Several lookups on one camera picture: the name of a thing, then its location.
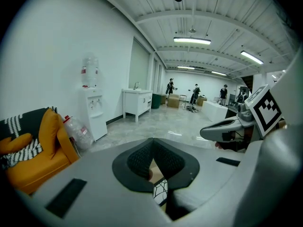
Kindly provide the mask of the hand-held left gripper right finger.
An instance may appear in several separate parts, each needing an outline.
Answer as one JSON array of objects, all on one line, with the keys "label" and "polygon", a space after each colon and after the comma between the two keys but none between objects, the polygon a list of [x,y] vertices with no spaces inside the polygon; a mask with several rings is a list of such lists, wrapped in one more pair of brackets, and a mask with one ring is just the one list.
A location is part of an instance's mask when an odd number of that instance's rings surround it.
[{"label": "hand-held left gripper right finger", "polygon": [[244,154],[153,139],[153,158],[167,180],[166,214],[177,220],[193,212],[229,180]]}]

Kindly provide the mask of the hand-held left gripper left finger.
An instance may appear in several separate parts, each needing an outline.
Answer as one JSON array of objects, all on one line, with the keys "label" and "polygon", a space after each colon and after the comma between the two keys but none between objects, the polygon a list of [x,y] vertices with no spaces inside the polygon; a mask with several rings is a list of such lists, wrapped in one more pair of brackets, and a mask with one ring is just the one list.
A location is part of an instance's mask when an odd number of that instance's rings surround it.
[{"label": "hand-held left gripper left finger", "polygon": [[[29,196],[18,191],[26,209],[47,227],[166,227],[172,222],[153,198],[153,192],[134,192],[115,177],[114,159],[127,150],[149,146],[152,139],[136,140],[89,153]],[[84,181],[81,192],[64,216],[48,208],[73,180]]]}]

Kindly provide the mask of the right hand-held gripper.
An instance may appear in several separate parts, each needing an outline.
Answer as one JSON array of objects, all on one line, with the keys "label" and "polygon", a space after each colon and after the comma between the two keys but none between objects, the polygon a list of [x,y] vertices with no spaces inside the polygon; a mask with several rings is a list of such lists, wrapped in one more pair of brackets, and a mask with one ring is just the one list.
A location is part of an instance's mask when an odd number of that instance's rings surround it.
[{"label": "right hand-held gripper", "polygon": [[244,103],[238,105],[237,117],[226,118],[200,130],[200,136],[217,142],[235,141],[236,131],[244,128],[243,139],[249,143],[263,140],[279,128],[282,111],[270,92],[271,86],[260,86]]}]

